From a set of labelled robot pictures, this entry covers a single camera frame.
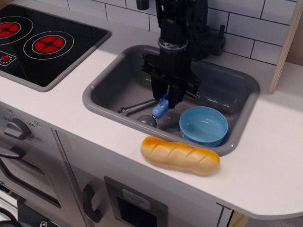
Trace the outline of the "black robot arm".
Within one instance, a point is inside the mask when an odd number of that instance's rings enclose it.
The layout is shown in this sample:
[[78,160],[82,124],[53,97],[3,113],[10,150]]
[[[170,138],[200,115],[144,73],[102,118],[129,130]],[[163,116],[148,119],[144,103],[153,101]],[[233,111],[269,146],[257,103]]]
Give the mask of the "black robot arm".
[[151,75],[153,97],[168,94],[169,108],[180,103],[185,93],[198,95],[201,80],[191,71],[195,36],[207,31],[206,0],[158,0],[159,55],[143,54],[142,70]]

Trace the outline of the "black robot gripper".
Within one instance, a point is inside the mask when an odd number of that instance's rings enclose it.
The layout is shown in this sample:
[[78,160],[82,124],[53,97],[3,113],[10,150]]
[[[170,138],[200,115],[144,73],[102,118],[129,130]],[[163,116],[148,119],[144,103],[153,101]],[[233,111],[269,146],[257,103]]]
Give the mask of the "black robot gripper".
[[183,100],[184,95],[199,96],[201,79],[191,70],[192,45],[182,51],[160,48],[159,54],[143,53],[142,70],[151,75],[151,87],[156,101],[167,93],[169,109]]

